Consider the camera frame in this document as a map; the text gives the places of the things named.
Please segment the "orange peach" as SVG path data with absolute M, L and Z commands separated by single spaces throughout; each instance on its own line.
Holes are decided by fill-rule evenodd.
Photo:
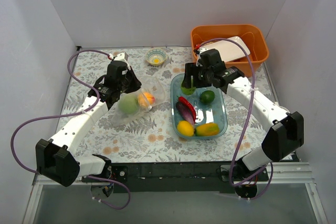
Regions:
M 143 108 L 148 108 L 155 103 L 155 97 L 149 92 L 140 92 L 138 95 L 138 104 Z

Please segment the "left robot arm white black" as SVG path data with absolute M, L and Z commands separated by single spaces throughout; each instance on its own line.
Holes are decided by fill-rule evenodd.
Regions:
M 100 182 L 111 178 L 111 161 L 102 155 L 74 157 L 83 138 L 120 99 L 121 94 L 139 90 L 141 82 L 122 52 L 112 57 L 107 73 L 91 87 L 79 114 L 71 118 L 49 140 L 36 144 L 37 171 L 53 181 L 68 187 L 78 177 L 94 175 Z

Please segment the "orange green mango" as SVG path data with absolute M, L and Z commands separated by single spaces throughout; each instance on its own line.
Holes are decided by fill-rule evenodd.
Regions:
M 213 136 L 219 133 L 219 127 L 216 123 L 206 123 L 195 128 L 196 136 Z

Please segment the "clear zip top bag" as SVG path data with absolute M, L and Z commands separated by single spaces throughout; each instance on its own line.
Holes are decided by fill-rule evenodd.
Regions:
M 156 77 L 144 76 L 138 91 L 123 94 L 116 103 L 116 108 L 111 118 L 113 126 L 128 124 L 165 101 L 166 94 L 163 85 Z

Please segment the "green cabbage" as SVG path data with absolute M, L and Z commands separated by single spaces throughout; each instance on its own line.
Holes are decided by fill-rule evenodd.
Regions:
M 138 99 L 134 94 L 123 96 L 118 102 L 118 108 L 125 114 L 134 114 L 138 111 Z

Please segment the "yellow lemon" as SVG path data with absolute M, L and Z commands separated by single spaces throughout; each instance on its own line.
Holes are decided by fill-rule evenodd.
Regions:
M 176 129 L 184 136 L 191 137 L 194 135 L 194 127 L 188 121 L 179 121 Z

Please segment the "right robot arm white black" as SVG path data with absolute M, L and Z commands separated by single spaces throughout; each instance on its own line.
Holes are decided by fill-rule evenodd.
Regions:
M 196 63 L 185 65 L 182 86 L 221 89 L 245 107 L 248 115 L 254 116 L 266 131 L 261 145 L 237 162 L 237 173 L 242 180 L 251 180 L 258 168 L 282 160 L 304 144 L 303 116 L 270 101 L 237 67 L 226 67 L 216 49 L 202 52 Z

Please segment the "dark green lime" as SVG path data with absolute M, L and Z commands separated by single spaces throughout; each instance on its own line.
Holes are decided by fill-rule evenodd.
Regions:
M 215 93 L 211 90 L 206 90 L 202 92 L 201 95 L 199 96 L 199 100 L 203 104 L 210 104 L 214 101 L 214 99 L 215 99 Z

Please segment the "light green bumpy fruit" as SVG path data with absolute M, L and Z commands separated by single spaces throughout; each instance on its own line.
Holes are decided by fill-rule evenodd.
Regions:
M 191 87 L 190 88 L 186 88 L 186 87 L 181 85 L 181 91 L 185 95 L 192 95 L 195 92 L 195 90 L 196 90 L 196 87 L 193 86 L 193 80 L 191 81 Z

